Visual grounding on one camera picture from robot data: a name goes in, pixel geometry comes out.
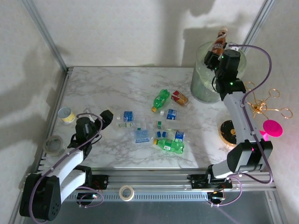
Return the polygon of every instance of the white marble surface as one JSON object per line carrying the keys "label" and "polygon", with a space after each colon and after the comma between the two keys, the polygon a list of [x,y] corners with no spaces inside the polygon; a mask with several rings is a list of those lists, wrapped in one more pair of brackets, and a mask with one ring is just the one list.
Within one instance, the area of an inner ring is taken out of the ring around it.
{"label": "white marble surface", "polygon": [[[62,104],[75,114],[87,107],[98,115],[111,108],[144,113],[153,121],[161,118],[150,110],[161,89],[179,90],[193,105],[188,109],[170,100],[165,107],[177,110],[183,122],[187,140],[183,154],[163,151],[153,145],[152,140],[135,144],[130,131],[115,131],[110,125],[101,132],[103,138],[93,145],[82,165],[93,168],[206,168],[225,160],[229,148],[220,139],[217,124],[228,112],[222,102],[204,104],[191,95],[192,72],[191,68],[75,67]],[[53,134],[69,144],[75,124],[65,125],[57,120]]]}

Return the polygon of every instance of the gold object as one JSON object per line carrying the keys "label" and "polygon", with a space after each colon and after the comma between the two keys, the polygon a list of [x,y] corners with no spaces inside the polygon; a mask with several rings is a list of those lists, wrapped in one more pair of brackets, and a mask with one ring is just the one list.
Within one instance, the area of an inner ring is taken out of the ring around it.
{"label": "gold object", "polygon": [[[246,82],[245,83],[245,88],[249,91],[251,91],[252,89],[248,88],[248,84],[251,84],[253,86],[253,88],[255,88],[255,84],[253,82]],[[293,117],[293,112],[289,109],[289,108],[281,108],[281,109],[270,109],[268,108],[266,101],[273,97],[273,98],[278,98],[280,97],[280,92],[277,89],[269,89],[269,96],[266,99],[256,99],[256,95],[254,92],[253,93],[253,97],[254,97],[254,102],[249,103],[248,104],[251,106],[252,108],[252,112],[253,112],[253,118],[255,118],[256,114],[262,114],[264,115],[268,120],[269,118],[265,115],[265,113],[269,110],[269,111],[279,111],[281,112],[280,114],[285,118],[285,119],[289,119]],[[288,111],[290,113],[290,116],[285,116],[282,111]]]}

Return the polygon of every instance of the white wall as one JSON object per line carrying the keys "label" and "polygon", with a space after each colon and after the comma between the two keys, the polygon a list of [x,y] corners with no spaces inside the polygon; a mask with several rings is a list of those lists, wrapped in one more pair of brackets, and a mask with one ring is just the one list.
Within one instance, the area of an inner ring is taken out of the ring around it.
{"label": "white wall", "polygon": [[43,143],[62,81],[58,64],[20,0],[0,7],[0,223]]}
{"label": "white wall", "polygon": [[263,0],[34,0],[67,66],[187,66],[221,26],[242,43]]}
{"label": "white wall", "polygon": [[[270,88],[280,91],[281,97],[269,99],[269,108],[289,107],[294,117],[284,119],[279,112],[268,112],[270,119],[278,121],[283,129],[282,137],[271,138],[273,151],[270,163],[274,181],[285,213],[290,224],[299,223],[299,1],[276,1],[269,17],[258,34],[255,45],[268,51],[273,60],[273,70],[269,81],[257,91],[257,98],[268,97]],[[256,84],[264,79],[268,70],[268,60],[260,52],[250,50],[247,57],[248,66],[243,80]],[[263,115],[256,121],[260,127]]]}

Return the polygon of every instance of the yellow cup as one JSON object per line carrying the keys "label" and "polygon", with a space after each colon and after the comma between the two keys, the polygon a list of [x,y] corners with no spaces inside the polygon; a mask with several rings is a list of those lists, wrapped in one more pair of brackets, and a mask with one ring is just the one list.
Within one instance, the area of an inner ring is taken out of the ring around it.
{"label": "yellow cup", "polygon": [[69,107],[61,108],[58,111],[58,117],[60,117],[65,124],[73,122],[76,118],[75,114],[71,111]]}

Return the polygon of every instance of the purple cable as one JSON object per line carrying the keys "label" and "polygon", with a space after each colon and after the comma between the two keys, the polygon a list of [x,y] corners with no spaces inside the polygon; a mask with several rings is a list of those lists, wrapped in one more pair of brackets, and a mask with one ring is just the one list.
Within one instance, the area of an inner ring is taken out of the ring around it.
{"label": "purple cable", "polygon": [[240,193],[239,193],[238,197],[236,197],[234,200],[232,200],[230,202],[227,202],[225,204],[214,204],[213,202],[209,202],[209,204],[217,206],[217,207],[218,206],[225,206],[225,205],[229,205],[231,203],[234,203],[236,200],[238,200],[241,197],[242,192],[243,192],[243,187],[242,187],[241,181],[238,178],[236,178],[235,176],[231,176],[230,178],[234,178],[236,181],[238,181],[238,183],[240,185]]}
{"label": "purple cable", "polygon": [[100,125],[100,129],[99,131],[92,137],[90,138],[89,140],[87,140],[86,142],[84,142],[83,144],[81,144],[80,146],[78,146],[77,148],[74,148],[73,150],[71,150],[68,154],[64,155],[60,160],[58,160],[53,166],[51,169],[49,169],[44,175],[41,176],[41,178],[38,179],[38,181],[36,182],[36,184],[34,185],[33,189],[32,189],[32,192],[31,192],[31,196],[30,196],[30,200],[29,200],[29,215],[30,217],[32,218],[32,220],[36,223],[36,224],[43,224],[43,223],[46,223],[47,221],[43,221],[43,222],[39,222],[33,215],[33,210],[32,210],[32,204],[33,204],[33,198],[34,198],[34,195],[36,193],[36,189],[38,187],[38,185],[41,183],[41,181],[49,174],[52,172],[52,170],[54,170],[63,160],[65,160],[67,157],[70,156],[70,154],[74,153],[75,151],[77,151],[79,148],[81,148],[82,146],[86,145],[88,142],[92,141],[99,133],[100,131],[102,130],[102,127],[103,127],[103,121],[102,121],[102,118],[100,118],[99,116],[93,114],[93,113],[81,113],[81,114],[78,114],[77,117],[81,116],[81,115],[93,115],[95,116],[96,118],[98,118],[101,122],[101,125]]}
{"label": "purple cable", "polygon": [[[267,73],[265,79],[264,79],[259,85],[257,85],[255,88],[253,88],[252,90],[250,90],[249,92],[247,92],[247,93],[244,95],[244,97],[243,97],[243,99],[242,99],[242,104],[245,105],[246,97],[247,97],[250,93],[252,93],[253,91],[255,91],[257,88],[259,88],[261,85],[263,85],[263,84],[267,81],[267,79],[269,78],[270,73],[271,73],[271,70],[272,70],[272,60],[271,60],[271,57],[270,57],[270,55],[268,54],[267,51],[265,51],[264,49],[262,49],[262,48],[260,48],[260,47],[257,47],[257,46],[253,46],[253,45],[245,45],[245,44],[240,44],[240,45],[239,45],[239,44],[232,44],[232,45],[229,45],[229,46],[230,46],[230,47],[249,47],[249,48],[255,48],[255,49],[258,49],[258,50],[260,50],[261,52],[263,52],[263,53],[267,56],[267,58],[268,58],[268,60],[269,60],[269,70],[268,70],[268,73]],[[244,115],[245,115],[245,117],[246,117],[247,123],[248,123],[248,125],[249,125],[249,127],[250,127],[250,130],[253,132],[253,131],[254,131],[254,128],[253,128],[252,123],[251,123],[251,121],[250,121],[250,119],[249,119],[249,115],[247,114],[247,111],[246,111],[246,107],[245,107],[245,106],[243,107],[243,112],[244,112]],[[270,179],[269,179],[268,181],[261,181],[261,180],[256,179],[255,177],[253,177],[253,176],[247,174],[247,173],[240,173],[240,174],[244,174],[244,175],[250,177],[251,179],[253,179],[253,180],[255,180],[255,181],[259,182],[259,183],[270,184],[270,183],[272,183],[272,181],[273,181],[273,173],[272,173],[270,164],[268,163],[267,157],[266,157],[265,153],[263,152],[263,147],[261,146],[261,143],[259,142],[259,139],[257,138],[256,134],[253,134],[253,137],[254,137],[254,139],[255,139],[255,141],[256,141],[256,143],[257,143],[257,146],[258,146],[259,150],[261,151],[261,154],[262,154],[262,157],[263,157],[263,159],[264,159],[264,161],[265,161],[265,163],[266,163],[266,166],[268,167],[268,172],[269,172],[269,175],[270,175]]]}
{"label": "purple cable", "polygon": [[[98,205],[100,205],[100,204],[102,204],[102,203],[104,202],[104,196],[103,196],[100,192],[96,191],[95,189],[92,189],[92,188],[89,188],[89,187],[85,187],[85,186],[80,186],[80,187],[78,187],[77,189],[87,189],[87,190],[90,190],[90,191],[92,191],[93,193],[96,193],[96,194],[100,195],[101,198],[102,198],[101,202],[98,203],[98,204],[94,204],[94,205],[85,205],[84,207],[85,207],[86,209],[87,209],[87,208],[91,208],[91,207],[96,207],[96,206],[98,206]],[[83,200],[83,198],[84,198],[85,196],[87,196],[87,194],[83,195],[83,196],[80,198],[80,200],[79,200],[79,206],[81,206],[81,202],[82,202],[82,200]]]}

